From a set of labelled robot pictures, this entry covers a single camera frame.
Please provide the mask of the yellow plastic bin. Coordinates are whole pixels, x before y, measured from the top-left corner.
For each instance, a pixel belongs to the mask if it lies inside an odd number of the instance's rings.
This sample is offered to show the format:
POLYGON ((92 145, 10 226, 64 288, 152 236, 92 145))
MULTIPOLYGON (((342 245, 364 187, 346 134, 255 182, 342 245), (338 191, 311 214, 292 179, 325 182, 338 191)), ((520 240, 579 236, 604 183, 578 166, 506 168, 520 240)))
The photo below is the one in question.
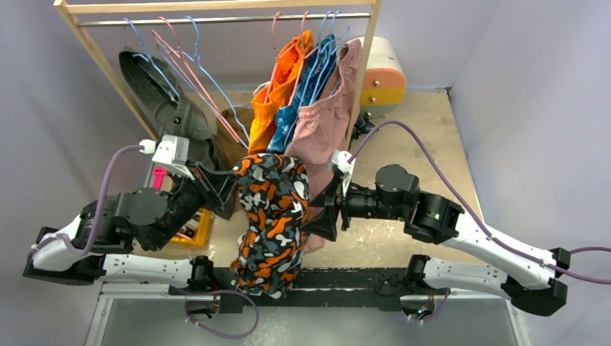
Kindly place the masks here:
POLYGON ((191 219, 170 240, 171 244, 186 248, 203 249, 206 247, 213 226, 213 214, 199 209, 191 219))

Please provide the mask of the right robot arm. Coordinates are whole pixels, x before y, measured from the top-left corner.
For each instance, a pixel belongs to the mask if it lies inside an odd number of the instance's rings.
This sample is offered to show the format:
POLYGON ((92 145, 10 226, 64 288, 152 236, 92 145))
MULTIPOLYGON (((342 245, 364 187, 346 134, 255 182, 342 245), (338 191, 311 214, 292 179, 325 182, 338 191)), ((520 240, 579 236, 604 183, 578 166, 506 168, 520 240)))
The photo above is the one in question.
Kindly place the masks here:
POLYGON ((321 211, 303 230, 328 241, 335 241, 338 230, 348 229, 353 218, 400 221, 405 234, 414 240, 479 259, 474 265, 415 254, 402 278, 377 284, 380 296, 461 288, 505 298, 537 316, 550 316, 566 305, 568 288, 560 276, 570 265, 567 250, 538 249, 485 230, 459 204, 422 191, 418 177, 398 164, 380 168, 374 188, 349 182, 345 173, 335 169, 332 181, 313 205, 321 211))

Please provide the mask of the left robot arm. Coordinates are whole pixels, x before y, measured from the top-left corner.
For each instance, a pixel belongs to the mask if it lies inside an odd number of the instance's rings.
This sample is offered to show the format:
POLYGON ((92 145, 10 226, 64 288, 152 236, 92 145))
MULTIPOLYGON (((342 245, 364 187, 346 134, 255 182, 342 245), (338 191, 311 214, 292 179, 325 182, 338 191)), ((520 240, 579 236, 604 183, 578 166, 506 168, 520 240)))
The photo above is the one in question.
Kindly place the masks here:
POLYGON ((96 280, 160 283, 198 295, 214 290, 213 262, 159 259, 133 253, 163 249, 201 209, 228 210, 236 175, 190 161, 185 175, 171 174, 169 191, 142 187, 96 200, 61 229, 43 227, 27 255, 23 277, 62 285, 96 280))

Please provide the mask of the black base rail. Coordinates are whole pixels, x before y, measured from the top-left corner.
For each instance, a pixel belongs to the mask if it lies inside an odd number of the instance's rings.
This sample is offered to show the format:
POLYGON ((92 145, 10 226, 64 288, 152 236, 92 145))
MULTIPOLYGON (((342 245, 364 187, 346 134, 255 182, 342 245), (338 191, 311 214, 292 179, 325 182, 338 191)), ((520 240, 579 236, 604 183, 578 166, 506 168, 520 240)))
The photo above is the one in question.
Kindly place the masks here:
POLYGON ((434 311, 432 298, 441 298, 445 288, 430 288, 402 267, 306 268, 282 298, 264 293, 250 293, 244 298, 234 276, 227 268, 197 270, 195 284, 186 288, 169 288, 169 295, 202 297, 219 305, 222 314, 237 314, 246 306, 291 308, 376 308, 380 311, 403 311, 417 314, 410 302, 416 296, 425 306, 425 314, 434 311))

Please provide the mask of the pink plastic tool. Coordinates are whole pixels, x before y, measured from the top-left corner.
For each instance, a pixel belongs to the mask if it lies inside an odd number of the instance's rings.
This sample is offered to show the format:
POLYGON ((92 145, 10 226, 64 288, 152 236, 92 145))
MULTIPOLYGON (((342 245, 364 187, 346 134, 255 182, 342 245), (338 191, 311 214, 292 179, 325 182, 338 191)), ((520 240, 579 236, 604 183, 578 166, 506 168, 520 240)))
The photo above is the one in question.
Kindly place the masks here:
POLYGON ((151 183, 152 188, 160 190, 163 187, 164 179, 167 176, 167 170, 163 167, 156 166, 152 170, 153 181, 151 183))

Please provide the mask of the camouflage orange black shorts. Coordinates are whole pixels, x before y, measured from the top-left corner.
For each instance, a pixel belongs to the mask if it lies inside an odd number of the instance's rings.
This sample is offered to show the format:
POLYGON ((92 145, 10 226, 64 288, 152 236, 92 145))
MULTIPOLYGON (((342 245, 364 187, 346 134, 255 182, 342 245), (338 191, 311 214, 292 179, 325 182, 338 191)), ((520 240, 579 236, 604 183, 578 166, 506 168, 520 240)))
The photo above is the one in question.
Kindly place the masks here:
POLYGON ((233 168, 237 197, 248 222, 230 269, 236 287, 281 299, 297 278, 308 234, 310 190, 305 164, 282 154, 245 156, 233 168))

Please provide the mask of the wooden clothes rack frame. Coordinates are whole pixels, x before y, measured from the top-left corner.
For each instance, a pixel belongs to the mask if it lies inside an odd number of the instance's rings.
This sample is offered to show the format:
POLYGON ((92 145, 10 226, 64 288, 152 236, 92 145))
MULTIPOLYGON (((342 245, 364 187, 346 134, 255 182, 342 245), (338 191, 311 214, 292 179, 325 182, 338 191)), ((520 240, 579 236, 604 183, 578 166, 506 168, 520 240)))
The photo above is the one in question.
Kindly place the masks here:
POLYGON ((359 114, 360 95, 365 83, 367 64, 370 58, 371 47, 375 33, 376 24, 380 12, 381 1, 170 1, 170 2, 139 2, 139 3, 107 3, 107 4, 69 4, 67 1, 54 1, 53 8, 60 14, 63 21, 72 30, 83 48, 102 71, 112 87, 119 94, 123 102, 128 106, 138 122, 142 125, 151 139, 157 140, 161 137, 159 131, 148 119, 137 104, 134 96, 128 91, 127 84, 121 81, 117 72, 111 67, 110 62, 102 52, 97 42, 87 31, 90 27, 152 27, 158 25, 186 25, 189 19, 137 19, 135 21, 102 20, 82 21, 80 14, 168 14, 191 12, 219 12, 225 10, 250 10, 250 9, 289 9, 303 7, 330 7, 337 6, 366 6, 366 12, 349 12, 337 14, 341 19, 366 19, 367 27, 364 43, 362 44, 362 58, 357 70, 357 82, 355 89, 356 99, 351 113, 351 123, 354 124, 359 114))

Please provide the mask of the olive green shorts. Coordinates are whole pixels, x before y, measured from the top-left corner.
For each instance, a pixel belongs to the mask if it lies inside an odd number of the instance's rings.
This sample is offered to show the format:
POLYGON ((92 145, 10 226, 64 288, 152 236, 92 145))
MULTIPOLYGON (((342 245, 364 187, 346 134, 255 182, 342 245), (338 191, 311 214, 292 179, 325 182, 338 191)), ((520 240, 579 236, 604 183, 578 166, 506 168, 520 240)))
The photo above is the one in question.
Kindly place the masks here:
POLYGON ((170 65, 153 56, 156 64, 177 88, 177 103, 172 102, 168 94, 160 88, 166 84, 156 70, 143 58, 134 56, 135 53, 141 52, 125 46, 118 54, 122 76, 133 93, 162 125, 165 133, 189 139, 189 160, 201 162, 208 169, 228 171, 230 166, 220 156, 218 142, 208 125, 204 111, 183 91, 178 78, 171 72, 170 65))

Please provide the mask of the pink shorts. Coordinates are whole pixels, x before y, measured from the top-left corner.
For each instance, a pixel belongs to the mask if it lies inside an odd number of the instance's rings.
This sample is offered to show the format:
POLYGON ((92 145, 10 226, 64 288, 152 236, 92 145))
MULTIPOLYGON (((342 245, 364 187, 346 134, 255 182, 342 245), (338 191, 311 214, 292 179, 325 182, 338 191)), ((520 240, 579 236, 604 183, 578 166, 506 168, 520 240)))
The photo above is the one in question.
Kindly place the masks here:
POLYGON ((361 41, 350 40, 339 51, 336 68, 324 84, 320 98, 299 109, 296 130, 285 155, 304 163, 310 199, 319 195, 333 177, 327 168, 330 156, 335 150, 347 148, 361 59, 361 41))

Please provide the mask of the pink hanger holding orange shorts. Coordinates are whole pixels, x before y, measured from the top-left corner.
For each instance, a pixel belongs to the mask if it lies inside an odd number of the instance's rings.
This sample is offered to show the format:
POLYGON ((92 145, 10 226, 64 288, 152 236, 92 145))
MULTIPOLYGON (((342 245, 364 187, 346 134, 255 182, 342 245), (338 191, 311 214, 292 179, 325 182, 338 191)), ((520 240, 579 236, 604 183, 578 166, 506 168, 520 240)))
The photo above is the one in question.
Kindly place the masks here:
MULTIPOLYGON (((272 43, 273 43, 273 48, 274 48, 275 53, 277 52, 277 50, 276 50, 276 40, 275 40, 275 38, 276 38, 276 36, 275 36, 275 25, 276 25, 276 21, 277 21, 278 17, 279 17, 281 14, 282 14, 281 12, 277 12, 277 13, 276 13, 276 15, 275 15, 275 17, 274 17, 274 19, 272 20, 272 43)), ((301 22, 301 26, 300 26, 300 43, 301 43, 301 49, 300 49, 300 50, 301 50, 301 53, 302 53, 302 58, 303 58, 303 61, 302 61, 302 62, 301 62, 301 64, 299 65, 299 69, 298 69, 298 76, 297 76, 297 78, 295 79, 295 83, 294 83, 294 87, 293 87, 293 92, 292 92, 292 94, 290 95, 290 101, 288 102, 288 104, 289 104, 289 105, 290 105, 290 104, 293 102, 293 99, 294 99, 294 97, 295 97, 295 93, 296 93, 296 90, 297 90, 297 88, 298 88, 298 77, 299 77, 299 76, 300 76, 300 74, 301 74, 301 71, 302 71, 302 69, 303 69, 304 60, 305 60, 305 45, 304 45, 304 40, 303 40, 303 28, 304 28, 304 25, 305 25, 305 20, 306 20, 306 18, 307 18, 307 15, 308 15, 308 12, 306 11, 306 12, 305 12, 305 14, 302 16, 302 22, 301 22)), ((264 99, 264 101, 265 101, 266 103, 269 101, 269 93, 272 91, 273 79, 274 79, 274 77, 275 77, 275 72, 276 72, 277 67, 278 67, 278 61, 279 61, 279 59, 280 59, 281 57, 283 57, 283 56, 284 56, 286 53, 287 53, 287 51, 285 51, 285 52, 284 52, 284 53, 282 53, 282 54, 278 53, 278 54, 275 56, 275 65, 274 65, 274 68, 272 69, 272 75, 271 75, 271 79, 270 79, 270 81, 269 81, 269 86, 268 86, 267 93, 266 93, 266 95, 265 95, 265 99, 264 99)))

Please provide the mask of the metal hanging rod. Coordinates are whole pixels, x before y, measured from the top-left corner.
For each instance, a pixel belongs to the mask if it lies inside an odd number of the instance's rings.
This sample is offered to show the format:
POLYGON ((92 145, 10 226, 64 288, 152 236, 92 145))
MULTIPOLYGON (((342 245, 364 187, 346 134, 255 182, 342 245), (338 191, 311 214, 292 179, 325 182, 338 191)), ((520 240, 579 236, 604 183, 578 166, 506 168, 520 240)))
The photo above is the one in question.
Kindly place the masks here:
POLYGON ((182 19, 121 19, 105 21, 89 21, 78 23, 78 27, 124 27, 124 26, 153 26, 153 25, 190 25, 190 24, 220 24, 233 22, 273 22, 276 21, 298 21, 323 20, 323 19, 369 19, 370 14, 365 12, 339 13, 339 14, 294 14, 278 16, 252 16, 252 17, 210 17, 210 18, 182 18, 182 19))

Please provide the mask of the white orange yellow drawer cabinet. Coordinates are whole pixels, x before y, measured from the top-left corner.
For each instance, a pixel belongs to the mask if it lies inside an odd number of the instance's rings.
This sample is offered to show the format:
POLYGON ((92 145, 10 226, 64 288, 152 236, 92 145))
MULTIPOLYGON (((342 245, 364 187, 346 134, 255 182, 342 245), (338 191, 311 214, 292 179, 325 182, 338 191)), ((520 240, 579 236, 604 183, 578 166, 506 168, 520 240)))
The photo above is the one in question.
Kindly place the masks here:
POLYGON ((374 36, 368 58, 362 91, 360 114, 383 117, 403 100, 407 79, 391 42, 374 36))

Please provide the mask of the blue hanger holding pink shorts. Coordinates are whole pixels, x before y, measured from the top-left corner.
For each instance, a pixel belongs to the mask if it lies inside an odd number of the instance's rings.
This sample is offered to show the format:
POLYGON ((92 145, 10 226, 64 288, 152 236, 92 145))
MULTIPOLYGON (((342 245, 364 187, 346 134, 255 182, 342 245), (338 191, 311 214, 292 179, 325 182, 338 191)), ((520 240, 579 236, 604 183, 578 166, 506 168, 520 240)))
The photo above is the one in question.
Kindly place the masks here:
POLYGON ((329 34, 319 44, 315 60, 316 65, 308 75, 308 91, 306 94, 309 98, 306 99, 304 97, 301 105, 312 105, 320 98, 324 84, 329 80, 331 72, 336 66, 337 53, 342 48, 340 43, 350 31, 350 26, 348 26, 339 35, 334 34, 334 22, 339 14, 339 11, 335 13, 334 18, 331 20, 329 34))

